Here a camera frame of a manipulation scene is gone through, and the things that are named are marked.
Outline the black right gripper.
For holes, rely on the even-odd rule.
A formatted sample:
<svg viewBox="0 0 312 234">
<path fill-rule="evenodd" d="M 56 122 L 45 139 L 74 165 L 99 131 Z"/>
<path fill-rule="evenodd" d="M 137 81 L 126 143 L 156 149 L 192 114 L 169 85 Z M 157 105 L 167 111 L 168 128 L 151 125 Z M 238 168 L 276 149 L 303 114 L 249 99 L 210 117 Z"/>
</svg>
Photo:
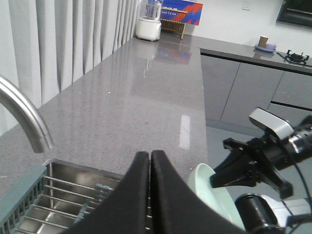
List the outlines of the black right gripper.
<svg viewBox="0 0 312 234">
<path fill-rule="evenodd" d="M 214 188 L 228 186 L 254 187 L 266 183 L 279 193 L 281 199 L 293 195 L 293 186 L 279 172 L 290 165 L 285 149 L 276 141 L 253 138 L 242 142 L 233 138 L 223 140 L 230 154 L 210 177 Z"/>
</svg>

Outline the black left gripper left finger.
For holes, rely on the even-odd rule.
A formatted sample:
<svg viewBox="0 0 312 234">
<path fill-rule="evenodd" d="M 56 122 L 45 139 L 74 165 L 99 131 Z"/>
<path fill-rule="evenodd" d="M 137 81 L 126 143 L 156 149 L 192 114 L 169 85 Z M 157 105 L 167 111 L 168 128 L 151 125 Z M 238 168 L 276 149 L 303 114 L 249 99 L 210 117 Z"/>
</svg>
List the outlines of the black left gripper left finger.
<svg viewBox="0 0 312 234">
<path fill-rule="evenodd" d="M 137 152 L 114 191 L 64 234 L 144 234 L 149 188 L 149 155 Z"/>
</svg>

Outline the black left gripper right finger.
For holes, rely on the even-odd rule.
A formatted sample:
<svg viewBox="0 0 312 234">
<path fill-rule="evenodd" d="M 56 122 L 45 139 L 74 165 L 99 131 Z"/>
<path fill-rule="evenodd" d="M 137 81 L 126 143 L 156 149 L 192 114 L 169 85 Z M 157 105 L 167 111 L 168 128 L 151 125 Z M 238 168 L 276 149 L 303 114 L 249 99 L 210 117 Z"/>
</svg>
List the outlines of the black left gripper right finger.
<svg viewBox="0 0 312 234">
<path fill-rule="evenodd" d="M 178 175 L 164 151 L 151 155 L 151 210 L 156 234 L 244 234 L 207 206 Z"/>
</svg>

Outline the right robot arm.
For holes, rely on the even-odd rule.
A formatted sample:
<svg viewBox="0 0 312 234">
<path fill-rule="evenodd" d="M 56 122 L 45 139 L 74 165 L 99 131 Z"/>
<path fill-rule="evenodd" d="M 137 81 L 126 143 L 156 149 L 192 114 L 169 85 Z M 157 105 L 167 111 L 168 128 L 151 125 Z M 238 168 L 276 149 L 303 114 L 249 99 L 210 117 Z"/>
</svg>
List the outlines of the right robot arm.
<svg viewBox="0 0 312 234">
<path fill-rule="evenodd" d="M 311 233 L 311 116 L 296 126 L 267 112 L 250 120 L 262 135 L 224 139 L 213 150 L 212 185 L 234 196 L 249 233 Z"/>
</svg>

